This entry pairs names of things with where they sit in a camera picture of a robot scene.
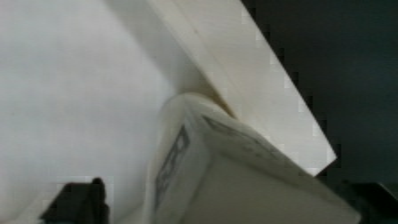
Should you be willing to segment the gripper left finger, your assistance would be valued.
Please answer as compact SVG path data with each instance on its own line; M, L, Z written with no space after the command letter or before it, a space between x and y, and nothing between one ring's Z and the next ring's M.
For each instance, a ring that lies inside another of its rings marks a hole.
M68 183L39 216L43 224L110 224L105 183Z

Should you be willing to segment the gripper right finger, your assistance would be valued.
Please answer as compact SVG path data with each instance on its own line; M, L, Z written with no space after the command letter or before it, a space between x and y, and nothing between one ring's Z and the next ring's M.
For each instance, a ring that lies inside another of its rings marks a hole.
M398 224L398 183L354 183L350 190L359 224Z

